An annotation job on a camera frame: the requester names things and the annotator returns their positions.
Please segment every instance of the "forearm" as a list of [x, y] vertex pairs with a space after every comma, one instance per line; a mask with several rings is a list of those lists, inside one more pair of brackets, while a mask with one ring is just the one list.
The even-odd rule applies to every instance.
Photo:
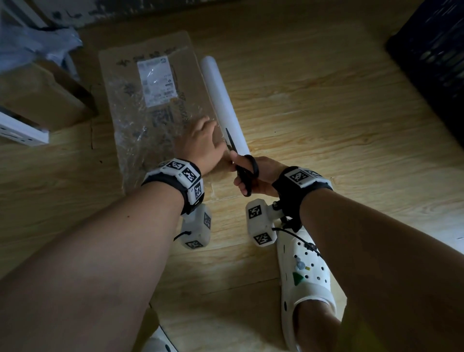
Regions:
[[183, 203], [171, 186], [149, 183], [8, 275], [0, 286], [5, 350], [19, 350], [20, 341], [20, 349], [36, 351], [130, 349]]
[[384, 342], [392, 334], [404, 344], [421, 335], [429, 347], [444, 335], [460, 339], [462, 254], [328, 189], [308, 194], [300, 217], [348, 300]]

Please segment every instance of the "scissor handle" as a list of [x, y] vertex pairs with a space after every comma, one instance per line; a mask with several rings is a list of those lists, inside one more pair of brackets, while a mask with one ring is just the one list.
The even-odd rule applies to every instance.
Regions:
[[244, 155], [250, 162], [253, 167], [253, 172], [242, 168], [241, 166], [237, 165], [237, 175], [240, 177], [240, 180], [245, 184], [246, 195], [245, 197], [251, 196], [251, 187], [252, 187], [252, 180], [259, 177], [259, 167], [258, 163], [256, 162], [255, 158], [253, 158], [250, 154]]

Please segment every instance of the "hand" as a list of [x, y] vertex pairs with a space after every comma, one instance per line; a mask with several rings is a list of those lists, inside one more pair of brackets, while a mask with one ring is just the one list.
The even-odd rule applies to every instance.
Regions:
[[[235, 151], [231, 151], [230, 155], [234, 163], [231, 167], [231, 171], [235, 171], [235, 166], [238, 165], [253, 172], [251, 162], [246, 157], [238, 155]], [[271, 197], [279, 197], [279, 194], [272, 186], [272, 184], [277, 181], [282, 171], [288, 166], [266, 156], [258, 156], [255, 158], [255, 160], [259, 167], [259, 177], [258, 179], [253, 179], [252, 181], [252, 193], [260, 193]], [[233, 184], [238, 186], [243, 195], [246, 195], [245, 184], [242, 182], [242, 180], [240, 180], [240, 177], [237, 176], [233, 181]]]
[[226, 143], [213, 143], [213, 131], [216, 121], [208, 116], [193, 122], [185, 134], [176, 138], [174, 155], [180, 159], [194, 163], [201, 171], [202, 176], [210, 172], [221, 160], [227, 150]]

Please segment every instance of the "black crate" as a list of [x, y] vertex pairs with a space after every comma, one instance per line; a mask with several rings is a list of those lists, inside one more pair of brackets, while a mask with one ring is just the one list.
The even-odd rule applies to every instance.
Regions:
[[464, 1], [424, 1], [386, 48], [464, 147]]

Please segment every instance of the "right hand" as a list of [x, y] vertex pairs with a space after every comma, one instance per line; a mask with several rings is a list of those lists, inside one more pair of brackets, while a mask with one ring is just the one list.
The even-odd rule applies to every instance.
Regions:
[[[235, 166], [238, 165], [253, 172], [251, 162], [246, 157], [238, 155], [235, 151], [231, 151], [230, 156], [233, 162], [231, 171], [236, 171]], [[255, 160], [259, 167], [259, 177], [258, 179], [253, 179], [252, 181], [252, 193], [260, 193], [271, 197], [279, 197], [279, 194], [272, 186], [272, 184], [277, 181], [282, 171], [288, 166], [266, 156], [258, 156], [255, 158]], [[240, 189], [243, 195], [246, 195], [245, 184], [242, 182], [240, 177], [237, 176], [233, 181], [233, 184]]]

